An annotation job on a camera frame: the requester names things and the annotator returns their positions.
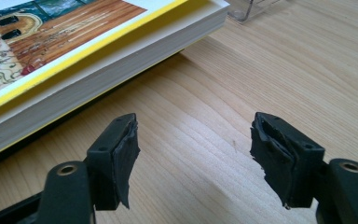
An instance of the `colorful illustration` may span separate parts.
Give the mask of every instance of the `colorful illustration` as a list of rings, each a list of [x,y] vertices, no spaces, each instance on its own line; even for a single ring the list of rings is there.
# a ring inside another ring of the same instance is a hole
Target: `colorful illustration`
[[[145,11],[121,0],[34,0],[0,10],[0,90]]]

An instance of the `book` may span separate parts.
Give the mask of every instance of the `book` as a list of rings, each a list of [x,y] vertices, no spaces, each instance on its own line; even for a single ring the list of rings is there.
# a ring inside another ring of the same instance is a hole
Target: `book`
[[[223,0],[0,0],[0,151],[220,28],[227,7]]]

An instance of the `clear plastic container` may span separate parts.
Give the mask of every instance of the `clear plastic container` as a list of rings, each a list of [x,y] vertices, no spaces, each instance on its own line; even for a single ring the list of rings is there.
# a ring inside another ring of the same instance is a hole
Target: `clear plastic container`
[[[238,22],[244,23],[255,15],[260,14],[272,5],[282,0],[226,0],[230,3],[228,16]]]

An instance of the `light wood desk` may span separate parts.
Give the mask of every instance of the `light wood desk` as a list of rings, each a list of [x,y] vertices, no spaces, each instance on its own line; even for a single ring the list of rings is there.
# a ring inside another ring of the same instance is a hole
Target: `light wood desk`
[[[315,223],[316,203],[285,210],[252,160],[256,111],[289,121],[326,161],[358,161],[358,1],[290,1],[244,26],[227,21],[1,162],[0,209],[135,112],[131,210],[97,213],[99,223]]]

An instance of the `clamp jaw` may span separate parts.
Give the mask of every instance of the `clamp jaw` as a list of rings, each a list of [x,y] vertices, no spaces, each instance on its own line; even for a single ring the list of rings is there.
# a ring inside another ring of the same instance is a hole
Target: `clamp jaw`
[[[95,223],[96,210],[129,206],[129,179],[138,157],[135,114],[114,119],[84,161],[48,172],[42,192],[0,211],[0,223]]]
[[[256,113],[251,154],[283,206],[310,207],[318,202],[318,223],[358,223],[358,162],[323,161],[324,148],[289,123]]]

